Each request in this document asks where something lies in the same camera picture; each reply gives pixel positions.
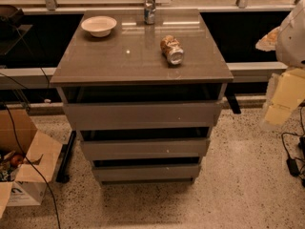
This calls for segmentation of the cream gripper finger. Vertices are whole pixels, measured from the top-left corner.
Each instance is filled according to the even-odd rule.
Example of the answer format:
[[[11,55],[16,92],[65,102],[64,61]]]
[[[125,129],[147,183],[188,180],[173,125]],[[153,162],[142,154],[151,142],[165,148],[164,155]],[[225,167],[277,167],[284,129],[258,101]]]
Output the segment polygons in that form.
[[[305,71],[289,68],[282,74],[273,73],[263,105],[263,121],[273,126],[282,125],[305,100]]]
[[[270,32],[265,34],[258,42],[255,47],[264,52],[270,52],[275,50],[275,45],[277,42],[277,36],[279,32],[279,27],[272,29]]]

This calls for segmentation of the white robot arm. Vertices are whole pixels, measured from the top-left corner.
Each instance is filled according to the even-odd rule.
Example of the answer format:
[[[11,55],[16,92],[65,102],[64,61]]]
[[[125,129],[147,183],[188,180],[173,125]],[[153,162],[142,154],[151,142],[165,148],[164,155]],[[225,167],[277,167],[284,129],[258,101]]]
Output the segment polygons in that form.
[[[265,34],[255,47],[275,51],[276,59],[287,66],[282,74],[273,73],[267,87],[261,125],[267,128],[283,125],[305,100],[305,0]]]

